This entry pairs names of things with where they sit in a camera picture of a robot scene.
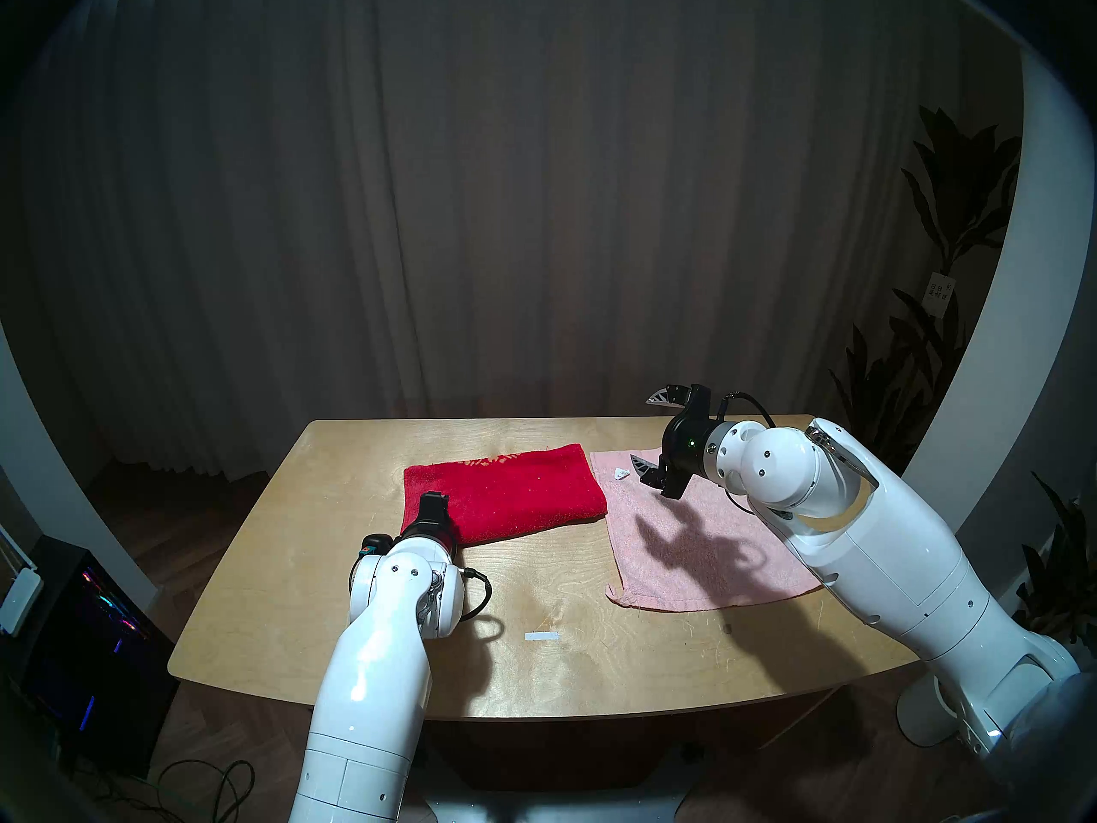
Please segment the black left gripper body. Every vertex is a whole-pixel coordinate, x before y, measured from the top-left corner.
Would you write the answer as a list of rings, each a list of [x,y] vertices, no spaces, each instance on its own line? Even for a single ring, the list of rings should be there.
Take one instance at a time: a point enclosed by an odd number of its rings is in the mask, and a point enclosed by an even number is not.
[[[412,523],[396,538],[396,553],[414,553],[432,565],[455,565],[459,540],[459,529],[453,523]]]

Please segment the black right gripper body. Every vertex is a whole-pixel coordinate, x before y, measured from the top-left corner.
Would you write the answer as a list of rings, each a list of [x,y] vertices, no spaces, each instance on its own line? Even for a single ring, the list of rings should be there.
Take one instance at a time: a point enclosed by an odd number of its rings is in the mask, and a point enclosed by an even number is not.
[[[711,391],[692,384],[685,407],[668,422],[661,435],[660,458],[666,467],[666,486],[661,497],[678,500],[685,496],[691,478],[712,480],[715,456],[709,453],[712,436],[723,425],[710,415]]]

